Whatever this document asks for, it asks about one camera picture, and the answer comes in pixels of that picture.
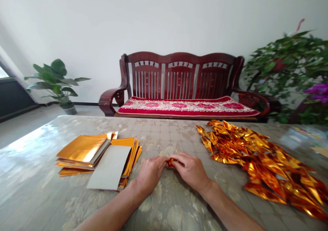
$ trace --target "hand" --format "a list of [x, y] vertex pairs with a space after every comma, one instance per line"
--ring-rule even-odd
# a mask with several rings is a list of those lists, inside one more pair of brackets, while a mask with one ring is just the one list
[[153, 192], [162, 176], [163, 169], [168, 159], [167, 157], [157, 156], [143, 162], [140, 173], [135, 180], [137, 188], [141, 193], [148, 196]]
[[172, 161], [172, 164], [180, 173], [182, 179], [200, 195], [211, 187], [211, 180], [207, 176], [202, 161], [199, 158], [185, 152], [174, 154], [171, 158], [178, 160], [178, 162]]

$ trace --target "floral cushion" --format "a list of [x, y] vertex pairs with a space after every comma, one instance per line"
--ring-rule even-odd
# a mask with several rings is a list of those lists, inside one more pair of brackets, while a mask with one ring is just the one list
[[145, 99], [133, 96], [117, 113], [164, 117], [253, 117], [259, 114], [229, 96], [219, 99]]

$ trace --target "wooden sofa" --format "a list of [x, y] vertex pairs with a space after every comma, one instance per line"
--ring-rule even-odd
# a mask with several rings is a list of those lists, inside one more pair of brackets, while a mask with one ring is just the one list
[[[269, 100], [256, 93], [245, 92], [239, 88], [239, 77], [244, 58], [225, 53], [212, 53], [196, 56], [190, 53], [158, 55], [152, 52], [123, 54], [120, 59], [121, 85], [105, 91], [99, 100], [99, 107], [106, 116], [173, 118], [173, 119], [225, 119], [227, 121], [266, 121], [268, 113], [274, 111], [270, 105], [278, 106], [277, 101]], [[221, 117], [220, 114], [188, 117], [120, 114], [112, 105], [115, 98], [118, 105], [124, 105], [124, 91], [129, 99], [140, 97], [156, 100], [215, 100], [237, 93], [249, 99], [260, 100], [265, 109], [255, 116]]]

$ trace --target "pile of folded gold paper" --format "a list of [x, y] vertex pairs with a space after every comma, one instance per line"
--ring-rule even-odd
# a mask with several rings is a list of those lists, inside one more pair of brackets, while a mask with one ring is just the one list
[[280, 146], [267, 141], [249, 128], [237, 127], [226, 121], [212, 120], [214, 132], [197, 126], [205, 147], [215, 161], [239, 164], [248, 172], [250, 182], [245, 190], [262, 199], [287, 204], [308, 215], [328, 221], [323, 204], [328, 203], [325, 184], [308, 171], [314, 169], [291, 157]]
[[131, 151], [126, 160], [118, 190], [125, 188], [128, 177], [136, 164], [142, 148], [135, 138], [117, 139], [117, 132], [103, 135], [80, 135], [58, 154], [56, 165], [62, 167], [59, 176], [92, 173], [102, 155], [110, 145], [129, 146]]

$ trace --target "floor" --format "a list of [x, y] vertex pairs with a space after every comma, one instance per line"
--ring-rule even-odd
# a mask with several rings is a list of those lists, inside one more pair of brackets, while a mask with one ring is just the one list
[[[104, 113], [98, 106], [77, 105], [76, 110], [78, 111], [77, 116], [104, 116]], [[0, 149], [54, 120], [60, 115], [65, 115], [63, 110], [58, 105], [51, 105], [48, 107], [40, 107], [0, 123]]]

